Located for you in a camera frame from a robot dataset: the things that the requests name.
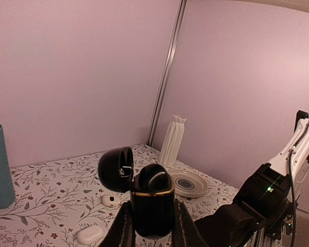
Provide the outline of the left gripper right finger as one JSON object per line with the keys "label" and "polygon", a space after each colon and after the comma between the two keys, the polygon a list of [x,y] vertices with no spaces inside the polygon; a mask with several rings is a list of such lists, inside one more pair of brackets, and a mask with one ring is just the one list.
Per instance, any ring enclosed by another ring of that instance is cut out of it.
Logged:
{"label": "left gripper right finger", "polygon": [[192,217],[183,202],[175,200],[175,222],[171,245],[175,247],[208,246],[201,237]]}

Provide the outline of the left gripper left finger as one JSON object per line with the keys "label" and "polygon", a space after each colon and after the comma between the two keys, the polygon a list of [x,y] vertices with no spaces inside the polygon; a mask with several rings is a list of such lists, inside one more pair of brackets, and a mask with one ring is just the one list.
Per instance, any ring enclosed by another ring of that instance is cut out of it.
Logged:
{"label": "left gripper left finger", "polygon": [[131,212],[131,203],[123,203],[105,238],[98,247],[135,246],[135,230]]}

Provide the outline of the black earbud charging case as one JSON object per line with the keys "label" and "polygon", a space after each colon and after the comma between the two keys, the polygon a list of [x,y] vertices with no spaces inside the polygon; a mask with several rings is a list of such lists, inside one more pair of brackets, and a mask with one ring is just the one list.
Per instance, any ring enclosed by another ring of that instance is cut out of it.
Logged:
{"label": "black earbud charging case", "polygon": [[101,156],[98,176],[105,188],[130,192],[132,225],[140,236],[160,238],[173,229],[174,183],[162,165],[149,164],[135,175],[132,149],[120,147]]}

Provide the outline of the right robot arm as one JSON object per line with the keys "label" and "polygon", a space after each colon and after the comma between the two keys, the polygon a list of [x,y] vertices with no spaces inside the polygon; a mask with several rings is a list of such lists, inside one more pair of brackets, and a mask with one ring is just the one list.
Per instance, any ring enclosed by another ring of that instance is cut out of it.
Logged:
{"label": "right robot arm", "polygon": [[309,169],[309,114],[298,111],[286,146],[262,164],[231,204],[195,221],[208,246],[277,246],[282,235],[295,243],[297,199]]}

